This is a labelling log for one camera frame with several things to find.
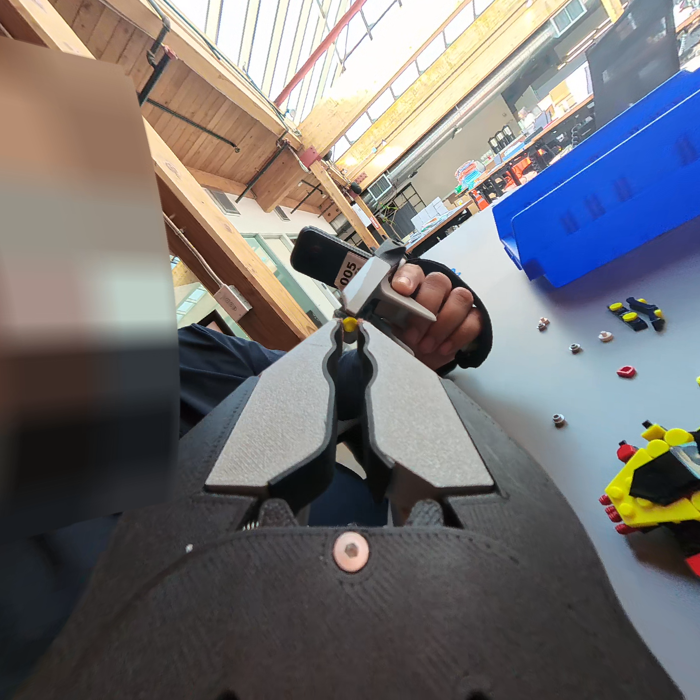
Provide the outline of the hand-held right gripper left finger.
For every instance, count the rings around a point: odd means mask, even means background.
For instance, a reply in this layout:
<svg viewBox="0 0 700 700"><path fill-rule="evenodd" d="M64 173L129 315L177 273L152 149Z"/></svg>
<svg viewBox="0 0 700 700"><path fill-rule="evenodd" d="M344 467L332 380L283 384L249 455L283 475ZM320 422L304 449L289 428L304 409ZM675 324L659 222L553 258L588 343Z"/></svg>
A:
<svg viewBox="0 0 700 700"><path fill-rule="evenodd" d="M280 498L298 512L328 488L335 469L342 340L342 322L332 320L252 383L206 479L209 491Z"/></svg>

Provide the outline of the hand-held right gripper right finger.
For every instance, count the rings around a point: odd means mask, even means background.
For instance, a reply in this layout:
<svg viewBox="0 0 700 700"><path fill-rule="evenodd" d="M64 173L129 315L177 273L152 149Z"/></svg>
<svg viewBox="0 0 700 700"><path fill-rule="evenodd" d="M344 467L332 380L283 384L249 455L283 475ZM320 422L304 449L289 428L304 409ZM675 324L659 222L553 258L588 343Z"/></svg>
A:
<svg viewBox="0 0 700 700"><path fill-rule="evenodd" d="M372 495L404 524L419 501L483 495L494 478L446 382L367 321L358 326L363 365L363 458Z"/></svg>

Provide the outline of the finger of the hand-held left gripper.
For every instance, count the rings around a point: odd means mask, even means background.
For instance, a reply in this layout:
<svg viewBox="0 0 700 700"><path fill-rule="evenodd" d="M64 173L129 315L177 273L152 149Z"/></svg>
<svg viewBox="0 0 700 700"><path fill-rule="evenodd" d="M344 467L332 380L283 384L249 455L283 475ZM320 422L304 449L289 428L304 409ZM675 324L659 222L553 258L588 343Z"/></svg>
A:
<svg viewBox="0 0 700 700"><path fill-rule="evenodd" d="M360 314L374 297L381 282L388 278L391 267L387 261L373 256L358 270L341 292L345 314Z"/></svg>

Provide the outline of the yellow and black lego model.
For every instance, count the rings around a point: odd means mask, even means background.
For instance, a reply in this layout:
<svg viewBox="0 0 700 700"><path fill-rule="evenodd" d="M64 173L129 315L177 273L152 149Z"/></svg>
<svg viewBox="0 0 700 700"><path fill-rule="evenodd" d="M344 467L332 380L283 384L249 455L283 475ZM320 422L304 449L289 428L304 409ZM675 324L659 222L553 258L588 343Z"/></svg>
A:
<svg viewBox="0 0 700 700"><path fill-rule="evenodd" d="M642 447L617 447L621 470L599 498L618 534L665 529L699 577L699 429L643 422Z"/></svg>

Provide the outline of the black and yellow lego assembly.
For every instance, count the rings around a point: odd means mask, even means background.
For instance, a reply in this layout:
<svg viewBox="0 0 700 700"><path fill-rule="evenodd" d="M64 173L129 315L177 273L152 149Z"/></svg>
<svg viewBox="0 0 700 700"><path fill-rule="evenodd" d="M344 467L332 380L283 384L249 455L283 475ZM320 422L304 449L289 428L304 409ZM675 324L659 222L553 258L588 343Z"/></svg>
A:
<svg viewBox="0 0 700 700"><path fill-rule="evenodd" d="M628 297L625 302L614 302L608 305L608 311L635 332L651 326L661 333L666 326L663 311L643 298Z"/></svg>

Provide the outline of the person's left hand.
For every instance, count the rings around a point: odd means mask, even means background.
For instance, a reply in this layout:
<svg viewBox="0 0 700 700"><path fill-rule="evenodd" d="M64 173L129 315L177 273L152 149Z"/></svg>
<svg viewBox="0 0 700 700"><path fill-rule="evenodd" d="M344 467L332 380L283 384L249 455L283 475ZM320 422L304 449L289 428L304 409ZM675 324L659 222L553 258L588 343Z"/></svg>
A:
<svg viewBox="0 0 700 700"><path fill-rule="evenodd" d="M391 287L435 315L435 321L429 322L410 314L403 327L392 325L393 334L434 371L452 362L482 331L483 318L473 294L454 288L441 271L426 273L419 265L404 264L395 272Z"/></svg>

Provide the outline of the person's dark blue top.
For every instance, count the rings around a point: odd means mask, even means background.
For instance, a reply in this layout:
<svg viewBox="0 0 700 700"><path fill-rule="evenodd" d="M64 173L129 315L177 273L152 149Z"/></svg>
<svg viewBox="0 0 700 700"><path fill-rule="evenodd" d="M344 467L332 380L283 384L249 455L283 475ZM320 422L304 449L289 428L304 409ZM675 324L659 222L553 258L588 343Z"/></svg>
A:
<svg viewBox="0 0 700 700"><path fill-rule="evenodd" d="M192 324L178 330L183 437L243 382L285 355L257 342Z"/></svg>

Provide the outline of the grey electrical box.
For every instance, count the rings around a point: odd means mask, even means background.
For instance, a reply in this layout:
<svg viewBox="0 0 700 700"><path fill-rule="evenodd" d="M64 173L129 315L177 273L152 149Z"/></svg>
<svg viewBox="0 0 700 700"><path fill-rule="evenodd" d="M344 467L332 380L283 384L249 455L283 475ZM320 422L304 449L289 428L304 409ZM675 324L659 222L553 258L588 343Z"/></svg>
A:
<svg viewBox="0 0 700 700"><path fill-rule="evenodd" d="M251 304L233 285L221 285L214 293L214 300L225 310L227 315L236 322L242 319L252 309Z"/></svg>

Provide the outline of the blue plastic bin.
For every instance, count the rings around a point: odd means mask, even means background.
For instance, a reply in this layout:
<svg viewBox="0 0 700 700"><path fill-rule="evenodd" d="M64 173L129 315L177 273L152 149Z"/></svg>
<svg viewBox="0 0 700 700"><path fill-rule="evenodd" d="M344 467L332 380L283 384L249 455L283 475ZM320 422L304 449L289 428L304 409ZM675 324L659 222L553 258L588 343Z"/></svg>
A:
<svg viewBox="0 0 700 700"><path fill-rule="evenodd" d="M698 69L679 71L494 205L514 264L554 287L698 217Z"/></svg>
<svg viewBox="0 0 700 700"><path fill-rule="evenodd" d="M678 107L512 220L520 267L562 287L699 216L699 121Z"/></svg>

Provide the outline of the black computer monitor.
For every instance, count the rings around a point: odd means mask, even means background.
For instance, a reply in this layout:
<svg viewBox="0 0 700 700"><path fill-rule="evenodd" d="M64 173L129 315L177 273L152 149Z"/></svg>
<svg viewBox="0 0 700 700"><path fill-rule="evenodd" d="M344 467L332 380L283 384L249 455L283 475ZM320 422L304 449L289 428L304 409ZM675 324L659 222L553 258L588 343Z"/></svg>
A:
<svg viewBox="0 0 700 700"><path fill-rule="evenodd" d="M600 129L680 69L672 1L631 1L586 51Z"/></svg>

